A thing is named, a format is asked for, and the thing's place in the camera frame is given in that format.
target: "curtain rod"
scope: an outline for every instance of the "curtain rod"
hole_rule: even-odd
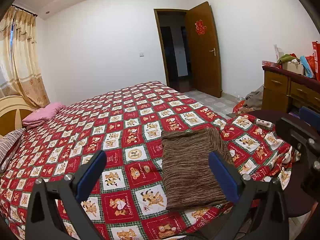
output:
[[[23,11],[25,11],[25,12],[27,12],[27,13],[30,13],[30,14],[32,14],[33,16],[38,17],[38,15],[37,15],[37,14],[32,13],[32,12],[29,12],[29,11],[27,11],[27,10],[25,10],[25,9],[23,9],[23,8],[21,8],[21,7],[19,7],[19,6],[16,6],[16,5],[14,5],[14,4],[13,4],[12,6],[14,6],[15,8],[18,8],[18,9],[20,9],[20,10],[23,10]]]

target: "blue gripper pad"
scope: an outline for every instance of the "blue gripper pad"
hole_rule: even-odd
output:
[[[320,131],[320,115],[318,113],[303,106],[299,110],[299,117],[317,131]]]
[[[209,167],[228,201],[236,204],[239,201],[242,181],[237,169],[225,162],[216,151],[209,153]]]
[[[98,178],[101,176],[101,173],[106,166],[106,162],[106,153],[104,151],[100,151],[77,184],[75,198],[78,203],[88,199],[94,185],[97,183]]]

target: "folded brown sweater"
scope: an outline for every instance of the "folded brown sweater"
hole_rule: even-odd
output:
[[[167,210],[178,211],[227,203],[208,164],[208,154],[218,151],[233,164],[215,128],[192,132],[163,132],[163,184]]]

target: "round table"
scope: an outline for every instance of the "round table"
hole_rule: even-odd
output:
[[[272,123],[276,123],[282,117],[285,117],[303,129],[307,130],[315,137],[319,137],[320,140],[320,136],[313,128],[311,128],[304,121],[290,114],[272,110],[257,110],[249,112],[248,114]],[[308,213],[311,210],[312,205],[315,203],[315,200],[307,195],[300,187],[308,170],[308,160],[305,155],[301,155],[300,161],[292,164],[290,181],[284,190],[284,198],[289,217],[300,217]]]

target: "pink folded blanket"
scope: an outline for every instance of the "pink folded blanket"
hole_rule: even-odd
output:
[[[62,108],[66,107],[61,102],[48,104],[45,108],[40,108],[29,114],[22,120],[22,124],[30,128],[35,128],[43,125],[45,122],[51,120]]]

